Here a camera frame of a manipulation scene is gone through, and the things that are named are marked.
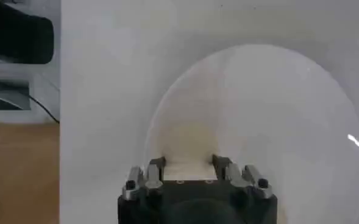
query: white backdrop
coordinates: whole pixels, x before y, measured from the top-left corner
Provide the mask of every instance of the white backdrop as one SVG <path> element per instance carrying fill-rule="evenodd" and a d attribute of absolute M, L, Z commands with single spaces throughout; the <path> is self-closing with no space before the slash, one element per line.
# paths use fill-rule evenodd
<path fill-rule="evenodd" d="M 311 58 L 359 117 L 359 0 L 63 0 L 62 223 L 115 223 L 165 91 L 198 60 L 244 43 Z"/>

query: black cable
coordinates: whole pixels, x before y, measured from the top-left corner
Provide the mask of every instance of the black cable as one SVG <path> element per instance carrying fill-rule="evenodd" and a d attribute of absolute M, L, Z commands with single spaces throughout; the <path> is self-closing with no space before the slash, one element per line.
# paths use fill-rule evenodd
<path fill-rule="evenodd" d="M 35 98 L 32 97 L 31 95 L 26 94 L 26 93 L 24 93 L 24 92 L 22 92 L 22 91 L 19 91 L 19 90 L 18 90 L 18 89 L 19 89 L 18 87 L 13 86 L 13 85 L 9 85 L 9 84 L 4 83 L 4 82 L 0 82 L 0 86 L 3 87 L 3 88 L 7 88 L 7 89 L 11 89 L 11 90 L 13 90 L 13 91 L 16 91 L 16 92 L 18 92 L 18 93 L 20 93 L 20 94 L 22 94 L 22 95 L 28 97 L 30 100 L 33 100 L 38 106 L 40 106 L 43 110 L 45 110 L 45 112 L 46 112 L 54 121 L 56 121 L 56 123 L 58 123 L 58 124 L 60 123 L 60 121 L 59 121 L 58 119 L 56 119 L 56 117 L 53 116 L 53 114 L 52 114 L 42 103 L 40 103 L 37 99 L 35 99 Z"/>

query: screw head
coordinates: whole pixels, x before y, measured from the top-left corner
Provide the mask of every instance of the screw head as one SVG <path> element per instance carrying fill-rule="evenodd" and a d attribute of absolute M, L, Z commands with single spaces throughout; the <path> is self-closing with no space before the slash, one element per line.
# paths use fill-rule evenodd
<path fill-rule="evenodd" d="M 264 178 L 261 178 L 258 180 L 258 186 L 260 188 L 266 189 L 269 187 L 269 181 Z"/>
<path fill-rule="evenodd" d="M 126 181 L 125 188 L 127 190 L 133 190 L 136 188 L 136 182 L 134 180 L 128 180 Z"/>

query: wooden surface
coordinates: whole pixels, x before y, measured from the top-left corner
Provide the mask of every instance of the wooden surface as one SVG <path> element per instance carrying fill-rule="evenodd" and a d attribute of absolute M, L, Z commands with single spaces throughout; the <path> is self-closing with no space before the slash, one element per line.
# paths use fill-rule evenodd
<path fill-rule="evenodd" d="M 0 124 L 0 224 L 59 223 L 59 125 Z"/>

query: beige object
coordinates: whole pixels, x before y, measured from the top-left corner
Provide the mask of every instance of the beige object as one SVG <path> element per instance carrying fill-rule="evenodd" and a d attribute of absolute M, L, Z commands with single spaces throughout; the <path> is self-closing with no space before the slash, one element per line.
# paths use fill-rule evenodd
<path fill-rule="evenodd" d="M 0 124 L 0 224 L 59 223 L 59 125 Z"/>
<path fill-rule="evenodd" d="M 198 123 L 182 123 L 164 131 L 160 153 L 166 158 L 165 180 L 215 180 L 211 164 L 217 140 L 209 128 Z"/>

